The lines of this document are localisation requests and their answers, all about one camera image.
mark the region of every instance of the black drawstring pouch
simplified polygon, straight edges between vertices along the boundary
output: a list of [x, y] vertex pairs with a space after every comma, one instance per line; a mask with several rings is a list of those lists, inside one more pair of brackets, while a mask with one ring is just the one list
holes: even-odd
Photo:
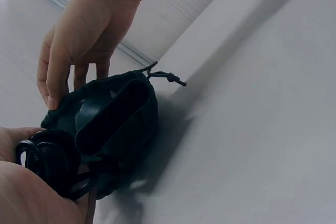
[[[151, 73], [156, 64], [91, 81], [67, 95], [42, 121], [47, 130], [17, 146], [18, 163], [26, 152], [25, 166], [63, 197], [78, 199], [93, 186], [98, 199], [111, 194], [158, 133], [158, 101], [149, 79], [186, 85], [171, 73]], [[77, 175], [80, 164], [90, 171]]]

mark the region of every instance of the finger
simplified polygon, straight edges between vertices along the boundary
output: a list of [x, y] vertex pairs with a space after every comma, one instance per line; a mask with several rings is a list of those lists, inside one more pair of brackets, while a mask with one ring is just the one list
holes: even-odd
[[47, 74], [47, 89], [49, 93], [48, 107], [56, 110], [61, 98], [65, 95], [65, 82], [70, 71], [70, 56], [62, 46], [54, 42], [50, 50], [49, 67]]
[[74, 89], [77, 90], [86, 83], [86, 75], [89, 71], [89, 64], [75, 65]]
[[37, 65], [37, 86], [45, 104], [48, 103], [48, 96], [49, 96], [46, 81], [49, 65], [50, 48], [54, 38], [54, 31], [55, 29], [52, 28], [45, 36], [43, 44], [41, 46]]
[[0, 161], [15, 162], [17, 144], [22, 140], [31, 138], [41, 130], [39, 128], [0, 128]]
[[89, 202], [88, 202], [88, 213], [86, 214], [85, 224], [92, 224], [93, 218], [95, 216], [96, 210], [96, 200], [97, 200], [97, 188], [95, 187], [89, 193]]
[[13, 144], [16, 146], [20, 141], [29, 139], [37, 132], [42, 130], [43, 130], [42, 128], [32, 128], [32, 127], [16, 128], [16, 129], [11, 128], [8, 129], [8, 134]]
[[109, 76], [109, 69], [110, 69], [110, 59], [102, 63], [97, 63], [96, 64], [97, 80], [107, 78]]

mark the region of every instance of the coiled cable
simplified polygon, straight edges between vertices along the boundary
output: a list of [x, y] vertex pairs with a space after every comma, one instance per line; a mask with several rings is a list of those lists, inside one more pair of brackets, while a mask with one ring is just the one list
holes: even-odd
[[44, 180], [60, 196], [77, 200], [88, 193], [97, 183], [98, 176], [92, 171], [77, 174], [81, 163], [73, 137], [65, 131], [45, 130], [16, 146], [17, 163]]

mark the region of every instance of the fingernail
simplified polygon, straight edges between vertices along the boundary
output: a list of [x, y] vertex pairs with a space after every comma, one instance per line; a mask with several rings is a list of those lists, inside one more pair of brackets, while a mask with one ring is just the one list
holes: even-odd
[[57, 102], [51, 97], [48, 97], [48, 109], [49, 110], [57, 109]]

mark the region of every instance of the white surface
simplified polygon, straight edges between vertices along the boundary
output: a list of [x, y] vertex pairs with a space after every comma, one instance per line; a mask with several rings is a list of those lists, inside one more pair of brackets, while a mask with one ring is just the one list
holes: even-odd
[[99, 202], [96, 223], [336, 223], [336, 2], [272, 3], [255, 0], [220, 47], [227, 3], [217, 0], [203, 17], [217, 23], [212, 51], [199, 29], [193, 55], [174, 49], [188, 64], [163, 57], [157, 69], [185, 69], [190, 85], [164, 92], [175, 86], [153, 81], [169, 102], [142, 185]]
[[211, 1], [144, 0], [124, 41], [159, 60]]
[[[42, 38], [61, 10], [47, 0], [0, 0], [0, 125], [39, 126], [46, 106], [36, 86]], [[110, 74], [139, 66], [116, 50]], [[90, 68], [88, 80], [94, 79]]]

